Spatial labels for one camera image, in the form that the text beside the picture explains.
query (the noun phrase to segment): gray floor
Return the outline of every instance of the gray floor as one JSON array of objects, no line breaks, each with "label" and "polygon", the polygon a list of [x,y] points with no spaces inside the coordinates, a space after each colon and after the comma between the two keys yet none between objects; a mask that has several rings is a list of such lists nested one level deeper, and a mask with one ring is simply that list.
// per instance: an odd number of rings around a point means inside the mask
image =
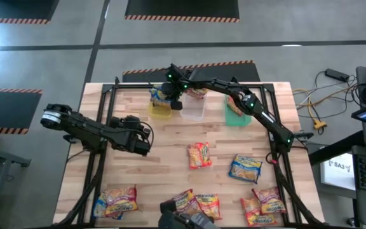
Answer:
[{"label": "gray floor", "polygon": [[[48,25],[0,24],[0,46],[92,45],[104,0],[61,0]],[[241,22],[211,24],[194,22],[146,22],[124,20],[127,0],[112,0],[101,44],[201,43],[252,41],[366,40],[366,0],[240,0]],[[1,228],[47,226],[51,223],[69,145],[64,133],[39,124],[47,103],[78,108],[91,50],[0,52],[0,87],[41,88],[44,94],[24,136],[1,135],[0,148],[32,158],[28,169],[14,167],[15,179],[5,184],[0,201]],[[261,81],[289,81],[292,88],[313,87],[316,73],[326,68],[354,74],[366,66],[366,45],[163,48],[99,50],[92,82],[112,82],[131,69],[255,60]],[[320,76],[319,85],[336,83]],[[315,92],[318,100],[340,88]],[[295,96],[301,102],[303,95]],[[320,116],[344,109],[344,102],[326,101],[318,106]],[[323,135],[313,140],[330,144],[361,129],[350,118],[358,107],[328,118]],[[300,115],[307,115],[300,110]],[[315,132],[308,118],[300,118],[306,131]],[[345,226],[352,216],[351,199],[320,193],[325,219]]]}]

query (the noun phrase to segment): black floor mat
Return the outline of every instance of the black floor mat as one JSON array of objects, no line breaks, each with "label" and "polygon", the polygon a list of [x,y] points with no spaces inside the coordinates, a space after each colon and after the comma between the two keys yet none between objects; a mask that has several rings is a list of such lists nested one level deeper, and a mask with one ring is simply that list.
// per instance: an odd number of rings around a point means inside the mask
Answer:
[{"label": "black floor mat", "polygon": [[47,24],[58,0],[0,0],[0,23]]},{"label": "black floor mat", "polygon": [[239,22],[238,0],[129,0],[127,20]]},{"label": "black floor mat", "polygon": [[26,134],[42,90],[0,88],[0,134]]},{"label": "black floor mat", "polygon": [[[231,81],[231,78],[235,76],[240,82],[261,81],[261,79],[259,79],[257,68],[252,60],[182,66],[184,69],[193,69],[195,67],[201,68],[201,73],[209,78]],[[123,73],[123,82],[136,83],[166,81],[165,74],[157,70],[159,69],[125,71]]]}]

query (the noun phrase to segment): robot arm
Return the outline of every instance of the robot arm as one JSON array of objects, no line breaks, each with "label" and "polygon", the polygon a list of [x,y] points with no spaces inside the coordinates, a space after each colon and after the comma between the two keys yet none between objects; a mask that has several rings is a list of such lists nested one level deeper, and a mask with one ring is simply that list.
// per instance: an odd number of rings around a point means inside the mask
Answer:
[{"label": "robot arm", "polygon": [[168,82],[162,84],[162,92],[169,95],[171,100],[178,100],[182,92],[192,89],[207,88],[216,92],[229,95],[233,98],[235,105],[246,115],[254,116],[265,128],[274,136],[279,146],[289,152],[294,140],[293,133],[275,122],[269,113],[266,113],[260,100],[253,94],[248,87],[236,82],[226,82],[218,79],[212,80],[190,80],[195,78],[198,70],[182,73],[175,65],[168,68]]},{"label": "robot arm", "polygon": [[134,116],[123,119],[112,117],[110,125],[107,126],[72,111],[69,106],[49,104],[41,124],[53,130],[66,131],[80,139],[83,146],[90,151],[100,149],[104,139],[111,143],[113,149],[142,156],[146,156],[151,149],[148,141],[151,131],[144,128],[139,118]]}]

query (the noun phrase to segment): clear plastic container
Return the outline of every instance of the clear plastic container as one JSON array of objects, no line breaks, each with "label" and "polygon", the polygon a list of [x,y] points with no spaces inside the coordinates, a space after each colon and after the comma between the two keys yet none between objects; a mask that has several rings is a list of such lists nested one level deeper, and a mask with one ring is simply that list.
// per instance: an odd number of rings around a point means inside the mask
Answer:
[{"label": "clear plastic container", "polygon": [[172,116],[172,109],[163,106],[153,106],[153,102],[149,102],[147,111],[151,118],[168,119]]},{"label": "clear plastic container", "polygon": [[204,117],[206,108],[207,94],[203,99],[196,99],[184,94],[183,109],[180,111],[182,118],[194,121],[201,121]]},{"label": "clear plastic container", "polygon": [[225,97],[224,107],[226,109],[226,125],[234,127],[244,127],[251,122],[251,116],[242,114],[238,116],[227,104],[228,95]]}]

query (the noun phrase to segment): wooden table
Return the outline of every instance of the wooden table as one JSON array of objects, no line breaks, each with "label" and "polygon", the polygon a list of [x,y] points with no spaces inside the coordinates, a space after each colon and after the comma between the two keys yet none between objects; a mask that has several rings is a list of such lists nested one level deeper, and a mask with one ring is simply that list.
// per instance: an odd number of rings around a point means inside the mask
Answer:
[{"label": "wooden table", "polygon": [[[300,130],[290,83],[273,84],[282,123],[293,132]],[[101,88],[102,83],[88,83],[81,101],[80,112],[94,120]],[[205,117],[202,121],[184,120],[177,111],[174,111],[169,120],[152,119],[147,112],[149,96],[148,89],[117,90],[113,116],[138,116],[141,121],[152,126],[155,139],[147,157],[108,148],[101,187],[101,190],[107,190],[136,185],[139,210],[125,213],[121,221],[99,218],[96,226],[157,226],[161,216],[159,204],[190,188],[195,193],[219,195],[223,219],[216,221],[217,226],[246,226],[240,198],[253,197],[252,188],[276,186],[273,167],[265,162],[265,156],[269,153],[266,129],[254,118],[246,127],[226,126],[224,95],[217,92],[207,94]],[[106,118],[107,107],[108,104],[105,105],[103,120]],[[194,142],[209,142],[212,167],[189,169],[186,147]],[[81,145],[73,145],[70,155],[80,150]],[[229,165],[237,153],[265,162],[262,164],[262,176],[258,184],[228,176]],[[303,149],[295,148],[289,153],[289,158],[298,195],[315,217],[324,221],[308,154]],[[88,153],[85,153],[67,164],[53,220],[55,223],[65,217],[79,198],[87,161]],[[294,221],[288,196],[286,201],[290,221]],[[90,215],[91,205],[92,201],[89,201],[87,216]],[[276,219],[280,226],[281,217]]]}]

